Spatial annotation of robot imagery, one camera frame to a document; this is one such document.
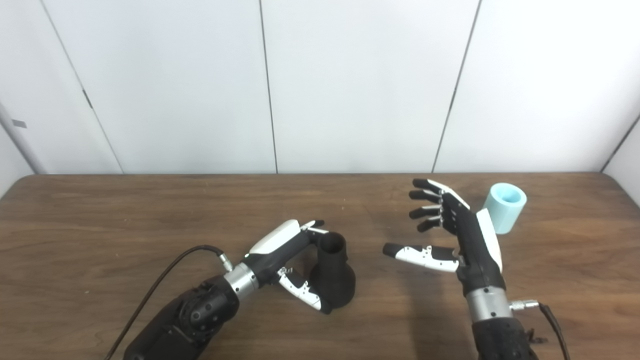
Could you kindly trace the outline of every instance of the white wall panel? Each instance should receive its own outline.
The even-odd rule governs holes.
[[[280,172],[431,171],[476,0],[262,6]]]
[[[31,168],[0,126],[0,198],[16,180],[31,174]]]
[[[0,1],[0,118],[39,172],[121,172],[37,0]]]
[[[125,172],[274,172],[259,2],[44,1]]]
[[[636,125],[629,134],[605,173],[617,180],[640,206],[640,126]]]
[[[435,170],[600,170],[640,113],[639,13],[484,1]]]

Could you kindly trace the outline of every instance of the prosthetic hand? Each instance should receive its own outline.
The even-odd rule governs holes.
[[[512,303],[507,300],[500,247],[488,210],[473,213],[456,192],[435,181],[415,179],[413,185],[420,190],[411,191],[411,199],[435,203],[409,214],[413,219],[427,217],[417,226],[418,231],[442,227],[458,237],[460,251],[387,243],[383,253],[433,270],[456,272],[469,306],[480,359],[536,360],[522,324],[513,317],[513,310],[539,304],[535,300]]]
[[[330,313],[331,306],[308,281],[286,267],[288,260],[327,233],[314,227],[323,224],[315,220],[300,226],[297,220],[288,220],[258,241],[235,267],[218,250],[227,273],[205,280],[165,306],[127,347],[124,359],[196,359],[222,325],[236,315],[240,302],[267,284],[280,283],[314,309]]]

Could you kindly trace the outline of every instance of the black vase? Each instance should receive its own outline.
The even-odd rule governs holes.
[[[317,243],[318,264],[309,283],[332,308],[349,304],[356,291],[356,275],[347,264],[347,243],[339,233],[326,233]]]

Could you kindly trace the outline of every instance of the wood grain surface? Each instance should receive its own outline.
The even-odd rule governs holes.
[[[322,218],[342,233],[356,295],[331,315],[278,286],[241,304],[201,359],[476,360],[461,285],[384,256],[387,241],[454,245],[415,230],[414,177],[454,188],[479,209],[491,184],[517,184],[529,202],[499,236],[511,299],[551,305],[574,359],[640,354],[640,210],[602,174],[30,176],[0,201],[0,358],[99,360],[148,287],[180,252],[203,243],[233,262],[284,220]],[[310,247],[291,262],[304,273]],[[174,296],[222,273],[193,254],[160,286],[114,359]],[[541,313],[518,313],[549,339]]]

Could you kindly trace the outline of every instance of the light blue cup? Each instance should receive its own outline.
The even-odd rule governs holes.
[[[510,232],[526,203],[527,194],[519,187],[507,183],[494,184],[486,197],[484,208],[489,210],[495,233]]]

